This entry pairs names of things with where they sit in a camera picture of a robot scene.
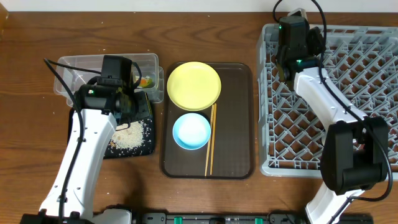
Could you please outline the cooked rice pile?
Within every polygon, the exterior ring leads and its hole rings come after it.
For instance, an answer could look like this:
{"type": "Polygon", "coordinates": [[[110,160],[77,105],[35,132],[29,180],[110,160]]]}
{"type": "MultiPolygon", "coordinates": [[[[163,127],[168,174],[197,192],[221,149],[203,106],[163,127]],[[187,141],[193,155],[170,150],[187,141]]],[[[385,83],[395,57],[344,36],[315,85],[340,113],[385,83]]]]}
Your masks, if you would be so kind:
{"type": "Polygon", "coordinates": [[[138,121],[117,126],[110,140],[110,145],[118,149],[132,149],[142,146],[143,143],[144,127],[138,121]]]}

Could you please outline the green snack wrapper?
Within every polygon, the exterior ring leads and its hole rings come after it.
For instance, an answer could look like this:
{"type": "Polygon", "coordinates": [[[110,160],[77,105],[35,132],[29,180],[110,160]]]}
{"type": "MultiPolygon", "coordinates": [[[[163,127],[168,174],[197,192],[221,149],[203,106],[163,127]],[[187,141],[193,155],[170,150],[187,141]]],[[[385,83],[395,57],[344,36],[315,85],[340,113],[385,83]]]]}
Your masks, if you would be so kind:
{"type": "Polygon", "coordinates": [[[152,88],[155,83],[150,76],[142,77],[141,82],[137,88],[152,88]]]}

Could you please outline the light blue bowl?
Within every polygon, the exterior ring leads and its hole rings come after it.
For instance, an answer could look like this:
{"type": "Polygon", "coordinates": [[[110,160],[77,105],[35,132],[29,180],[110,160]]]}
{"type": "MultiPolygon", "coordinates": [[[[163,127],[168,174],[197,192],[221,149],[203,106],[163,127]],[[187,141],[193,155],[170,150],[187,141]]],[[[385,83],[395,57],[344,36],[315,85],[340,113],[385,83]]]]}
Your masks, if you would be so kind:
{"type": "Polygon", "coordinates": [[[184,114],[174,123],[172,136],[181,148],[189,151],[197,150],[210,140],[210,122],[198,113],[184,114]]]}

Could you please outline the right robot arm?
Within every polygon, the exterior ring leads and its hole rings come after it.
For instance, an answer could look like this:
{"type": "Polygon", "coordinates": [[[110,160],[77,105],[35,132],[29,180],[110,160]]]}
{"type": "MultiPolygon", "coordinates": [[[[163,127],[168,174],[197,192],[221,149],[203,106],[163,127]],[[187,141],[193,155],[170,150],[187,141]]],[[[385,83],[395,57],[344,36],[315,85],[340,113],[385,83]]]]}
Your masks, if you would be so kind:
{"type": "Polygon", "coordinates": [[[333,84],[323,68],[326,31],[311,28],[303,16],[279,19],[275,58],[279,78],[302,97],[325,128],[320,160],[323,183],[305,212],[309,223],[338,223],[354,200],[377,183],[388,181],[384,200],[392,189],[387,157],[388,125],[357,109],[333,84]]]}

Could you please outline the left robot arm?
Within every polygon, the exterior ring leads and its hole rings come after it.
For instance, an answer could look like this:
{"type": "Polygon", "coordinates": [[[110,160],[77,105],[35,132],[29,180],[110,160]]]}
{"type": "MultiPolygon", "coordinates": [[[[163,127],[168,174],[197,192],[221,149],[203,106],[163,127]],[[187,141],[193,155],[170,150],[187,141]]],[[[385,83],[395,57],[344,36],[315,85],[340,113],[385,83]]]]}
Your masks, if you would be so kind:
{"type": "Polygon", "coordinates": [[[93,211],[95,187],[106,148],[117,126],[150,118],[147,93],[136,92],[132,60],[105,55],[102,69],[72,92],[57,73],[56,62],[46,66],[73,102],[74,114],[68,145],[53,186],[36,214],[23,214],[21,223],[132,223],[134,212],[121,205],[93,211]]]}

